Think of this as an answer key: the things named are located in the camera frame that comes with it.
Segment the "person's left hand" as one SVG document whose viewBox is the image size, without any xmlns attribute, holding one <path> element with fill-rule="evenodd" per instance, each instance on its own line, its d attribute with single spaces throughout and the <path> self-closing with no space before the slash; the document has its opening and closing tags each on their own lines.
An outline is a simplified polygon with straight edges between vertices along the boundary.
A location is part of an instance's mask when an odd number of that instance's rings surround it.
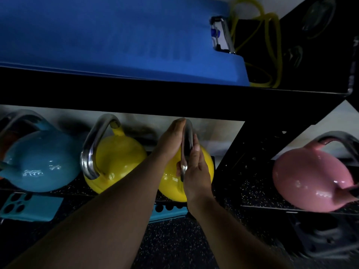
<svg viewBox="0 0 359 269">
<path fill-rule="evenodd" d="M 172 159 L 182 143 L 183 129 L 186 124 L 185 118 L 179 118 L 172 122 L 169 128 L 162 134 L 151 153 L 155 166 L 164 167 Z"/>
</svg>

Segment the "person's right hand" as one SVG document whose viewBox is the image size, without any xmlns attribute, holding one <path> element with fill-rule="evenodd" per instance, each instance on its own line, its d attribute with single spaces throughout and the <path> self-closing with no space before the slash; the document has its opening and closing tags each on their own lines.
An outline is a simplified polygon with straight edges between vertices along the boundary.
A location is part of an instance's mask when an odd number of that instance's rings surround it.
<svg viewBox="0 0 359 269">
<path fill-rule="evenodd" d="M 214 200 L 209 168 L 202 149 L 198 167 L 191 167 L 190 154 L 183 179 L 183 188 L 187 197 L 187 208 L 191 213 L 194 213 L 195 209 L 203 207 Z"/>
</svg>

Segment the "person's left forearm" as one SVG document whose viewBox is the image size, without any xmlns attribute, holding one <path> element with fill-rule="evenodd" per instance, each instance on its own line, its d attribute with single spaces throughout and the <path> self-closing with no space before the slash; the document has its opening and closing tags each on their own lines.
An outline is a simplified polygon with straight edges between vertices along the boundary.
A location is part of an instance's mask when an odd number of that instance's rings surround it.
<svg viewBox="0 0 359 269">
<path fill-rule="evenodd" d="M 130 269 L 171 156 L 153 152 L 6 269 Z"/>
</svg>

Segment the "person's right forearm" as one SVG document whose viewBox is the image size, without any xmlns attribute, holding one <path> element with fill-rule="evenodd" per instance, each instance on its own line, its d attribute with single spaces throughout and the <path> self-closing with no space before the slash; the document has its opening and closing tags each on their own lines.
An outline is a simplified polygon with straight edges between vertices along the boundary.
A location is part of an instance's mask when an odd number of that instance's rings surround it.
<svg viewBox="0 0 359 269">
<path fill-rule="evenodd" d="M 290 269 L 283 259 L 252 235 L 212 193 L 186 193 L 190 213 L 199 223 L 220 269 Z"/>
</svg>

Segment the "black metal storage rack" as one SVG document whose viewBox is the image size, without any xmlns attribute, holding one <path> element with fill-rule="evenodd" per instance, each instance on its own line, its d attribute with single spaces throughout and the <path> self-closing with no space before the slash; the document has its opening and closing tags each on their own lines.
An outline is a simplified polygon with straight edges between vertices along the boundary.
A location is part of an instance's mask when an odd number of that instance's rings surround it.
<svg viewBox="0 0 359 269">
<path fill-rule="evenodd" d="M 359 62 L 359 0 L 336 0 L 334 17 L 307 40 L 305 0 L 280 20 L 286 51 L 303 48 L 297 69 L 284 66 L 277 88 L 200 84 L 0 66 L 0 104 L 244 121 L 219 173 L 254 174 L 353 92 Z"/>
</svg>

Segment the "teal block with holes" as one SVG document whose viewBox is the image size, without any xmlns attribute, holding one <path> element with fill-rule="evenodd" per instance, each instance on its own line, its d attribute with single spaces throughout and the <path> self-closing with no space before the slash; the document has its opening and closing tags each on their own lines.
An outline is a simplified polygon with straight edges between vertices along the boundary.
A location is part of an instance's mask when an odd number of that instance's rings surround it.
<svg viewBox="0 0 359 269">
<path fill-rule="evenodd" d="M 163 222 L 177 218 L 183 218 L 187 215 L 187 207 L 155 204 L 149 223 Z"/>
<path fill-rule="evenodd" d="M 26 222 L 53 220 L 64 198 L 12 193 L 0 209 L 0 218 Z"/>
</svg>

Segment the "metal clip with blue part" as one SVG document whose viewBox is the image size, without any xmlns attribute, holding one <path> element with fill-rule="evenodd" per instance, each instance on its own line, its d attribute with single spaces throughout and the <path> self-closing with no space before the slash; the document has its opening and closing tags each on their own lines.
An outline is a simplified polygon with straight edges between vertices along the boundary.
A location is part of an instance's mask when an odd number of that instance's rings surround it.
<svg viewBox="0 0 359 269">
<path fill-rule="evenodd" d="M 223 16 L 213 16 L 210 18 L 210 31 L 215 51 L 236 54 L 234 43 L 228 27 L 227 18 Z"/>
</svg>

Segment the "blue foam mat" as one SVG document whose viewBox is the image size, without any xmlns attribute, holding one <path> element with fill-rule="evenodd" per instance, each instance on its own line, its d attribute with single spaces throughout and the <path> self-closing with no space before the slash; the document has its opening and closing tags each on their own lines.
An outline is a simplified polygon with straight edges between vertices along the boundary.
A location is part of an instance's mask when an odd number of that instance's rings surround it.
<svg viewBox="0 0 359 269">
<path fill-rule="evenodd" d="M 239 55 L 219 52 L 217 0 L 0 0 L 0 66 L 249 86 Z"/>
</svg>

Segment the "small dark round disc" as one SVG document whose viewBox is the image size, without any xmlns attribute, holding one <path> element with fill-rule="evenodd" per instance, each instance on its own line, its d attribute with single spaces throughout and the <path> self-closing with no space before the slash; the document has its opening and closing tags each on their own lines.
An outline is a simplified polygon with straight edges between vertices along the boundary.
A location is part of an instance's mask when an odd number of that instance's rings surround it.
<svg viewBox="0 0 359 269">
<path fill-rule="evenodd" d="M 288 48 L 283 55 L 284 66 L 297 69 L 303 59 L 303 48 L 300 45 Z"/>
</svg>

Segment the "dark grey weight base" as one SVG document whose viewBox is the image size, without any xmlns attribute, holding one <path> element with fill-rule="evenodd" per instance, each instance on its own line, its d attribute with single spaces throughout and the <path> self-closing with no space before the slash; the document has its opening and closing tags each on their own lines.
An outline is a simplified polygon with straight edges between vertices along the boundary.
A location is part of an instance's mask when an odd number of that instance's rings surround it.
<svg viewBox="0 0 359 269">
<path fill-rule="evenodd" d="M 288 215 L 294 253 L 312 259 L 347 259 L 359 253 L 359 219 L 340 214 Z"/>
</svg>

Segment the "large dark round disc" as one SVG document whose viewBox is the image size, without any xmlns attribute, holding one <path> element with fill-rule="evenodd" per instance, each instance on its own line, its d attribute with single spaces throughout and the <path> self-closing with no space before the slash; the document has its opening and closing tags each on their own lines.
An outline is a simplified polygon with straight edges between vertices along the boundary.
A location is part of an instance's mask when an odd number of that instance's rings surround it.
<svg viewBox="0 0 359 269">
<path fill-rule="evenodd" d="M 334 17 L 336 7 L 336 0 L 318 0 L 311 4 L 301 23 L 302 33 L 307 40 L 324 32 Z"/>
</svg>

